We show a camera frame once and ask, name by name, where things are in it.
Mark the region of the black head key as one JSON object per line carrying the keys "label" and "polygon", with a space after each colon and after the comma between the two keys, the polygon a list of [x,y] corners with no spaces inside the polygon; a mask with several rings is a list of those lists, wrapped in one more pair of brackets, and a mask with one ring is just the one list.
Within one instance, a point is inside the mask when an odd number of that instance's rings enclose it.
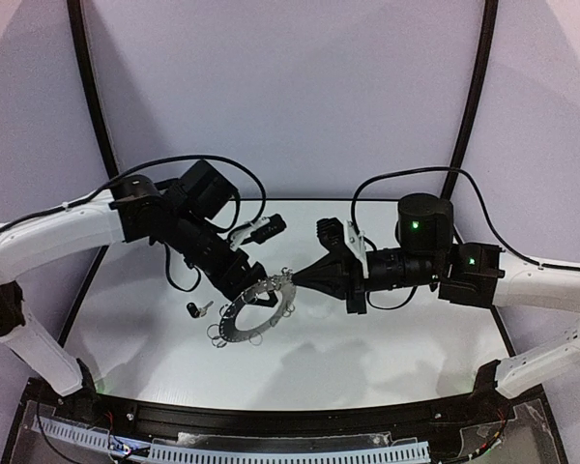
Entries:
{"label": "black head key", "polygon": [[213,304],[213,301],[209,301],[203,305],[197,305],[194,302],[189,302],[186,305],[186,310],[192,319],[200,319],[207,315],[209,308]]}

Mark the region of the round metal keyring disc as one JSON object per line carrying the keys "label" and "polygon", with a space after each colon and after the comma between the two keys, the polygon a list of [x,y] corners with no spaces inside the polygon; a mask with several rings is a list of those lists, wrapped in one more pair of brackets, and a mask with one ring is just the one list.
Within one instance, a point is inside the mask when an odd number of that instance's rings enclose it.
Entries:
{"label": "round metal keyring disc", "polygon": [[[238,343],[260,346],[265,332],[295,312],[297,287],[292,282],[292,276],[289,268],[283,268],[279,274],[258,282],[231,304],[223,306],[219,310],[219,320],[207,329],[212,345],[218,349]],[[269,291],[275,292],[275,307],[246,305],[243,300],[245,294]]]}

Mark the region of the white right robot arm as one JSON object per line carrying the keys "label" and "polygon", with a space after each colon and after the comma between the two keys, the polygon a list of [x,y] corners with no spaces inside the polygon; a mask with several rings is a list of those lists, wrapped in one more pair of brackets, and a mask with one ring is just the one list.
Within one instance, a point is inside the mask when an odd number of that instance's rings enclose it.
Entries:
{"label": "white right robot arm", "polygon": [[428,193],[397,203],[396,248],[367,250],[358,225],[335,217],[316,223],[326,255],[291,280],[366,312],[369,294],[429,286],[441,300],[479,308],[525,305],[578,314],[573,327],[518,356],[478,369],[473,396],[513,399],[580,366],[580,264],[520,258],[500,246],[458,244],[453,206]]}

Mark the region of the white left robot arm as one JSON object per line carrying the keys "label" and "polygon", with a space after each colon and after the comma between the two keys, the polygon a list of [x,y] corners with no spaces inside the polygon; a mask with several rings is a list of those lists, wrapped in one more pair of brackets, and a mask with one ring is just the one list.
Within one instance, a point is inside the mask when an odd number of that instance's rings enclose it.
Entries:
{"label": "white left robot arm", "polygon": [[228,201],[239,198],[218,174],[185,174],[159,185],[135,175],[93,199],[78,199],[16,225],[0,224],[0,343],[59,395],[91,391],[88,367],[27,308],[18,278],[72,255],[145,239],[181,255],[232,301],[267,275],[212,223]]}

